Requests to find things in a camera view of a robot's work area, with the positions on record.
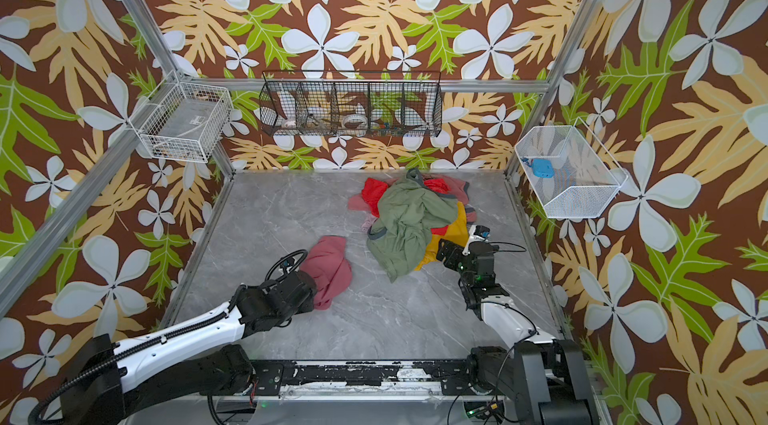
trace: pile of clothes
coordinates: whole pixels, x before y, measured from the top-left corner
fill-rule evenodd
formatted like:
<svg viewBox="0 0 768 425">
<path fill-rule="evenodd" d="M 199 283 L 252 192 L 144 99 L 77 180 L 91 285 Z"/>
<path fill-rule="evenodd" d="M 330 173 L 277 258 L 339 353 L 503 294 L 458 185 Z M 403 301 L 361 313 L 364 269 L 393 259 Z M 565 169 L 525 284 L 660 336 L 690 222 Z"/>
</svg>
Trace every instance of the pile of clothes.
<svg viewBox="0 0 768 425">
<path fill-rule="evenodd" d="M 441 238 L 466 243 L 475 209 L 468 205 L 469 184 L 447 176 L 424 177 L 410 169 L 400 180 L 368 179 L 350 210 L 378 217 L 368 230 L 368 248 L 390 281 L 436 260 Z"/>
</svg>

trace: pink cloth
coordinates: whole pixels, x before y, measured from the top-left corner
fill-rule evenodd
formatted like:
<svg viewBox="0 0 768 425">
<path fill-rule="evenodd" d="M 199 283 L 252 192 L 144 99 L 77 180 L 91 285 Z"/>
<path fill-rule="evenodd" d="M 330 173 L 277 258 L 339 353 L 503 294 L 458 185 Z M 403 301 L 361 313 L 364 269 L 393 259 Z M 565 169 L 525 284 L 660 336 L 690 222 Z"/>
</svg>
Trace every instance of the pink cloth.
<svg viewBox="0 0 768 425">
<path fill-rule="evenodd" d="M 320 237 L 301 269 L 315 279 L 315 309 L 327 310 L 331 300 L 352 283 L 352 269 L 344 258 L 346 238 L 335 235 Z"/>
</svg>

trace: floral wallpaper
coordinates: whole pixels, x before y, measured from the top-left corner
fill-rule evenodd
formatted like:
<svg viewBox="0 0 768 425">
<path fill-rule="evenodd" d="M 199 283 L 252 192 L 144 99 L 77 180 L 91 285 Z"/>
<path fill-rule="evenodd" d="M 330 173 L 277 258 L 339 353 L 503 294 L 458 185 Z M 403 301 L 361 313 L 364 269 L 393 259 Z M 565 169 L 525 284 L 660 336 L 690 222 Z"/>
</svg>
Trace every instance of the floral wallpaper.
<svg viewBox="0 0 768 425">
<path fill-rule="evenodd" d="M 120 0 L 0 0 L 0 279 L 156 86 Z M 0 423 L 26 423 L 90 337 L 157 326 L 220 189 L 136 151 L 0 318 Z M 48 414 L 56 413 L 55 404 Z"/>
<path fill-rule="evenodd" d="M 579 0 L 146 0 L 190 76 L 543 79 Z M 238 169 L 503 169 L 535 96 L 447 94 L 439 137 L 270 137 L 258 91 L 233 93 L 225 148 Z M 387 113 L 396 106 L 383 100 Z"/>
<path fill-rule="evenodd" d="M 602 0 L 544 122 L 630 178 L 586 220 L 518 186 L 614 423 L 768 423 L 766 8 Z"/>
</svg>

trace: blue toy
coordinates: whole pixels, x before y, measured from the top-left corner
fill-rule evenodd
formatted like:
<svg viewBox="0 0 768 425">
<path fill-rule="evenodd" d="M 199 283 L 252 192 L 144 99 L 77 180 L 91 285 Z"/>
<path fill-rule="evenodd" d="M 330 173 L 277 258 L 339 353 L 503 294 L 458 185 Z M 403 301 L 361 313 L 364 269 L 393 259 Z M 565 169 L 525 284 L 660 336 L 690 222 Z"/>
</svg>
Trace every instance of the blue toy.
<svg viewBox="0 0 768 425">
<path fill-rule="evenodd" d="M 554 169 L 552 168 L 552 162 L 546 159 L 523 159 L 523 163 L 533 170 L 534 176 L 540 179 L 551 179 L 554 177 Z"/>
</svg>

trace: blue object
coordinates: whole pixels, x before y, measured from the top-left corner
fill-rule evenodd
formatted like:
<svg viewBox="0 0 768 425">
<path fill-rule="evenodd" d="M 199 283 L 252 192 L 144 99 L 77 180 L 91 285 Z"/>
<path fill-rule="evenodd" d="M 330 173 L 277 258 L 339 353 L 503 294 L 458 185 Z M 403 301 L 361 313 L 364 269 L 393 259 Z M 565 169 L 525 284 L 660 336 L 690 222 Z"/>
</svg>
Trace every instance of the blue object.
<svg viewBox="0 0 768 425">
<path fill-rule="evenodd" d="M 541 179 L 551 179 L 554 177 L 554 169 L 552 168 L 552 162 L 546 159 L 533 160 L 531 168 L 533 174 Z"/>
</svg>

